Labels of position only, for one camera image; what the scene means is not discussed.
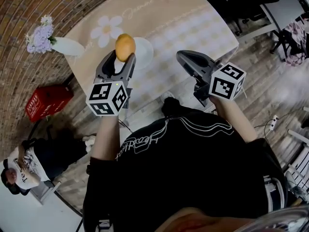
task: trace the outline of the checkered tablecloth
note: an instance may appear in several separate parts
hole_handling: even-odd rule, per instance
[[[104,26],[107,18],[108,27]],[[98,24],[103,33],[111,30],[107,45],[100,38]],[[238,47],[233,33],[206,0],[108,0],[67,35],[86,46],[82,56],[66,56],[85,92],[93,83],[97,65],[114,49],[114,38],[121,32],[143,37],[154,47],[152,63],[134,71],[129,82],[133,91],[127,116],[189,77],[176,60],[177,51],[194,50],[225,61]]]

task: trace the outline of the flower bouquet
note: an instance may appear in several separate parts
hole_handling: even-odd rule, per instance
[[[53,19],[44,15],[41,18],[41,25],[36,27],[32,35],[26,34],[27,50],[30,53],[45,53],[52,50],[57,40],[52,36],[54,27],[52,25]]]

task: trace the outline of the white cube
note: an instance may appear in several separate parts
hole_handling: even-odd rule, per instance
[[[245,71],[229,62],[211,75],[209,94],[231,101],[241,91],[245,77]]]
[[[117,116],[128,99],[124,83],[95,83],[86,103],[96,116]]]

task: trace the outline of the white t-shirt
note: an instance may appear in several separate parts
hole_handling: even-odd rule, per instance
[[[8,167],[13,168],[16,171],[16,184],[22,188],[22,189],[30,189],[35,186],[37,186],[37,183],[34,182],[32,179],[28,179],[25,176],[25,173],[23,170],[20,169],[20,167],[17,164],[18,160],[18,147],[15,148],[15,150],[9,155],[8,157]],[[41,179],[41,181],[47,181],[49,178],[47,177],[44,168],[40,164],[38,158],[34,154],[33,147],[30,147],[26,152],[24,156],[24,163],[26,165],[26,168],[30,173],[35,173],[38,175]]]

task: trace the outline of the hand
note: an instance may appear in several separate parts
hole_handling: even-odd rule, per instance
[[[21,170],[27,169],[27,168],[26,168],[26,165],[25,165],[25,163],[24,163],[24,161],[23,161],[23,159],[18,159],[18,160],[17,160],[17,164],[18,164],[18,166],[21,168]]]

